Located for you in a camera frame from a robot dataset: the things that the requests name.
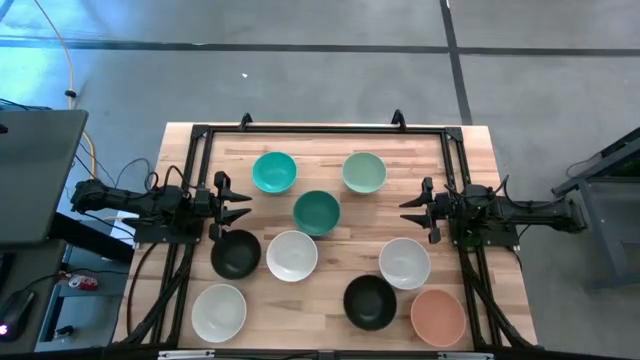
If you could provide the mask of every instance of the dark teal bowl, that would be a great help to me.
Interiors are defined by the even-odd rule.
[[[282,152],[262,155],[253,164],[253,183],[269,194],[281,194],[296,181],[298,168],[293,158]]]
[[[307,235],[322,236],[333,230],[340,220],[340,204],[324,191],[309,191],[293,207],[293,220]]]

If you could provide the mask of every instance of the laptop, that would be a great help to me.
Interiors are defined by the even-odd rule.
[[[0,250],[46,240],[88,116],[0,111]]]

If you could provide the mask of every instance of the pink bowl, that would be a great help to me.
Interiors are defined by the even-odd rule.
[[[413,300],[411,324],[424,342],[444,348],[462,338],[467,320],[456,298],[442,290],[426,290]]]

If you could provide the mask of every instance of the white bowl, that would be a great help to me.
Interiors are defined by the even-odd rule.
[[[315,269],[318,247],[309,235],[285,231],[275,237],[267,249],[267,266],[282,281],[300,281]]]
[[[220,343],[234,337],[247,318],[247,302],[240,290],[227,284],[203,291],[191,311],[191,324],[204,341]]]
[[[378,258],[382,276],[402,290],[422,286],[431,273],[427,251],[413,239],[397,238],[384,245]]]

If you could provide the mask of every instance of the yellow cable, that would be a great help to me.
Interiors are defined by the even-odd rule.
[[[65,44],[64,38],[62,37],[62,35],[60,35],[60,32],[58,32],[58,29],[56,28],[56,26],[53,25],[53,21],[51,21],[51,19],[49,18],[49,15],[47,15],[47,12],[44,11],[44,9],[42,8],[42,5],[40,5],[40,2],[38,2],[38,0],[33,0],[33,1],[36,3],[40,11],[42,11],[42,15],[44,15],[44,17],[47,19],[47,21],[49,22],[49,25],[51,25],[51,28],[56,33],[56,36],[60,41],[60,45],[64,50],[64,55],[67,58],[67,64],[69,65],[69,90],[75,92],[74,79],[73,79],[73,64],[71,63],[71,56],[69,55],[69,49],[67,49],[67,44]],[[73,100],[71,96],[67,96],[67,101],[69,105],[69,110],[73,110]],[[89,152],[91,153],[91,176],[95,179],[97,175],[95,147],[93,146],[93,141],[91,141],[91,137],[89,137],[89,134],[87,134],[86,131],[82,132],[82,137],[84,137],[84,139],[89,144]]]

